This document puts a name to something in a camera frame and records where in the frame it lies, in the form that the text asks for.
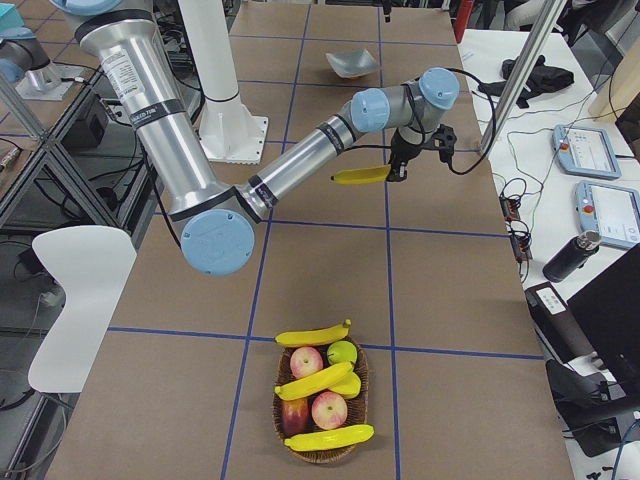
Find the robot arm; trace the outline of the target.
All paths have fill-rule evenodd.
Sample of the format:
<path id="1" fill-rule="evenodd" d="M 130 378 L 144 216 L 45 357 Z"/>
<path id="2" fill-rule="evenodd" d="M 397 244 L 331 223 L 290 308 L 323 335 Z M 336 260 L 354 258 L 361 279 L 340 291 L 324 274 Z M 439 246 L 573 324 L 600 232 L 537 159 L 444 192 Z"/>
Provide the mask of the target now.
<path id="1" fill-rule="evenodd" d="M 1 31 L 1 74 L 27 100 L 62 101 L 70 89 L 63 70 L 27 27 Z"/>
<path id="2" fill-rule="evenodd" d="M 216 160 L 260 159 L 268 121 L 242 103 L 223 7 L 183 1 L 179 10 L 203 83 L 205 107 L 194 123 L 182 99 L 149 1 L 61 1 L 79 46 L 95 56 L 154 168 L 172 197 L 169 217 L 196 270 L 214 276 L 242 268 L 254 227 L 278 201 L 328 161 L 358 148 L 372 132 L 394 132 L 384 176 L 402 181 L 424 150 L 453 154 L 442 123 L 460 93 L 455 74 L 431 68 L 398 86 L 356 93 L 309 135 L 242 185 L 219 180 Z"/>

